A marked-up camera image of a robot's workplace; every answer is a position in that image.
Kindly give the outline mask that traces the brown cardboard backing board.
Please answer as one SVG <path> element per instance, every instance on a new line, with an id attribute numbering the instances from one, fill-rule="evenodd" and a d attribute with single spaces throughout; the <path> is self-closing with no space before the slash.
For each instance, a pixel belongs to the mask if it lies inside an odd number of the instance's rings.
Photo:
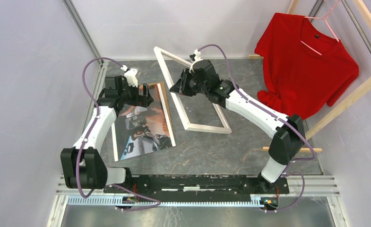
<path id="1" fill-rule="evenodd" d="M 142 112 L 145 118 L 142 127 L 148 136 L 173 138 L 173 126 L 164 84 L 163 82 L 156 82 L 148 86 L 154 101 Z"/>

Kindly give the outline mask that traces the colour photo print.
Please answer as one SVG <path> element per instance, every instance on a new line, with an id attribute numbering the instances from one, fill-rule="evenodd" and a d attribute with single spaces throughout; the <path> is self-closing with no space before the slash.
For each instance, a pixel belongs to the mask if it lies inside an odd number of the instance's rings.
<path id="1" fill-rule="evenodd" d="M 112 124 L 113 161 L 146 155 L 176 146 L 163 82 L 149 85 L 148 107 L 126 106 Z"/>

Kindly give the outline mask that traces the white wooden picture frame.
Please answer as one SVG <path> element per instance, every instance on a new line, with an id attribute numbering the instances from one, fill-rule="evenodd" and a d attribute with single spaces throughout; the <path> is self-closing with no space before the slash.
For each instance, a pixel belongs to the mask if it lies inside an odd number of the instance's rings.
<path id="1" fill-rule="evenodd" d="M 163 77 L 165 79 L 165 82 L 168 86 L 168 88 L 171 88 L 174 85 L 174 81 L 171 77 L 171 74 L 169 72 L 169 69 L 167 67 L 167 64 L 165 62 L 164 57 L 168 57 L 170 60 L 174 60 L 175 62 L 185 66 L 186 68 L 189 68 L 191 66 L 191 63 L 186 61 L 185 59 L 182 59 L 179 56 L 176 56 L 166 50 L 163 50 L 160 47 L 155 46 L 154 47 L 154 53 L 156 56 L 156 59 L 158 61 L 158 64 L 160 66 L 160 69 L 162 71 Z M 172 99 L 174 101 L 174 105 L 176 107 L 176 110 L 179 114 L 181 123 L 186 131 L 196 131 L 196 132 L 209 132 L 209 133 L 218 133 L 218 134 L 230 134 L 232 132 L 232 129 L 230 128 L 230 125 L 227 122 L 226 117 L 224 116 L 221 108 L 217 104 L 213 104 L 213 107 L 223 125 L 223 127 L 217 127 L 217 126 L 210 126 L 210 125 L 203 125 L 203 124 L 194 124 L 189 121 L 189 118 L 187 116 L 187 113 L 184 109 L 184 106 L 180 100 L 180 96 L 176 93 L 170 92 Z"/>

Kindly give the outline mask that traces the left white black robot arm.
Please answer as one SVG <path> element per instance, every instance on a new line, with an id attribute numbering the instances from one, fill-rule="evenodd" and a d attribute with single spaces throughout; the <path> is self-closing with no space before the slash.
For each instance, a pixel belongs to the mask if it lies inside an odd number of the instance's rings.
<path id="1" fill-rule="evenodd" d="M 83 134 L 60 153 L 65 184 L 71 189 L 102 189 L 108 179 L 100 156 L 105 137 L 125 105 L 148 107 L 153 102 L 148 84 L 135 85 L 125 76 L 107 77 L 93 98 L 93 114 Z"/>

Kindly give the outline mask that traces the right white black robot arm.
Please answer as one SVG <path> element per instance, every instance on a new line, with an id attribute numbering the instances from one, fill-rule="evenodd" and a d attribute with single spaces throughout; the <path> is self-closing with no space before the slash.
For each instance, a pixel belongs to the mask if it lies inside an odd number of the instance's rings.
<path id="1" fill-rule="evenodd" d="M 269 159 L 257 177 L 264 193 L 272 192 L 281 174 L 304 145 L 302 119 L 288 116 L 258 102 L 229 79 L 220 79 L 210 60 L 193 63 L 184 69 L 170 92 L 182 96 L 203 94 L 211 103 L 233 111 L 262 129 L 272 140 Z"/>

